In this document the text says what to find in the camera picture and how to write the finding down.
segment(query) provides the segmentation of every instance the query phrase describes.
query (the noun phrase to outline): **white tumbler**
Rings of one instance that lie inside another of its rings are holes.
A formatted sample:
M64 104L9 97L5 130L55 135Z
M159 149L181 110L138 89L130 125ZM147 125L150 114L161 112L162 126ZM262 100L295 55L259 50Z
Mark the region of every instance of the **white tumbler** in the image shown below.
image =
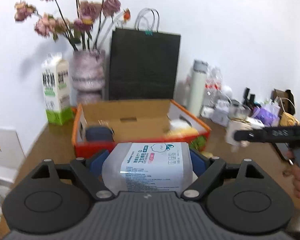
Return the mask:
M188 111L194 116L200 115L203 92L207 79L208 63L195 60L193 64Z

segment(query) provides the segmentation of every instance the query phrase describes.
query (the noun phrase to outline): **milk carton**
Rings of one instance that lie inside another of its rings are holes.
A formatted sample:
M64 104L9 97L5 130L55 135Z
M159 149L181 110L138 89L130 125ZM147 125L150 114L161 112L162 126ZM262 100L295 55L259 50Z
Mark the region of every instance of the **milk carton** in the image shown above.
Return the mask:
M42 64L42 86L48 122L62 125L72 119L69 63L61 53L49 54Z

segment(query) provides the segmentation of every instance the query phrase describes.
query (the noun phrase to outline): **yellow bag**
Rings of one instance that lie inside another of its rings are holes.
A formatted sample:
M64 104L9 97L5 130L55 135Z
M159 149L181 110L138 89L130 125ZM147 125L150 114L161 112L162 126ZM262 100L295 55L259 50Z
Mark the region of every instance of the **yellow bag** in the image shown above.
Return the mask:
M283 109L282 117L281 117L280 122L279 122L280 126L295 126L295 125L300 125L300 122L293 115L288 114L285 111L285 109L283 107L282 99L287 99L287 98L280 98L282 109ZM296 107L294 106L294 104L291 101L290 101L290 103L293 105L294 110L297 111Z

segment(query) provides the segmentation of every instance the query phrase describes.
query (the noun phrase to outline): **brown tabletop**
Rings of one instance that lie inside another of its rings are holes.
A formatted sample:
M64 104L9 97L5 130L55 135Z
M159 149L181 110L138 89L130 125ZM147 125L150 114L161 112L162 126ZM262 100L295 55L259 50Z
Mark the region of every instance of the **brown tabletop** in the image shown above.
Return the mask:
M231 153L230 145L224 140L225 128L210 120L204 120L212 129L206 151L223 158L228 163L241 163L245 158L253 159L266 171L289 195L292 196L291 177L285 178L282 171L286 164L279 158L270 144L253 143ZM19 170L15 184L18 184L43 159L53 159L55 163L68 163L75 158L71 144L73 122L63 126L49 124L34 144L30 154ZM300 209L300 200L293 197L296 208ZM9 232L5 219L0 222L0 239Z

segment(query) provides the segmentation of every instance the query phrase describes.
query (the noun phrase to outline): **silver bolt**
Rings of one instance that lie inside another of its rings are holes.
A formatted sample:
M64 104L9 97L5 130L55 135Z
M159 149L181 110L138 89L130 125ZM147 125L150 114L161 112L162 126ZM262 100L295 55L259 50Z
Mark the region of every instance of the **silver bolt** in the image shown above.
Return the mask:
M188 198L195 198L200 195L199 191L194 190L194 189L188 189L185 192L183 192L183 195L188 197Z
M100 190L96 193L96 196L98 198L110 198L112 196L112 193L108 190Z

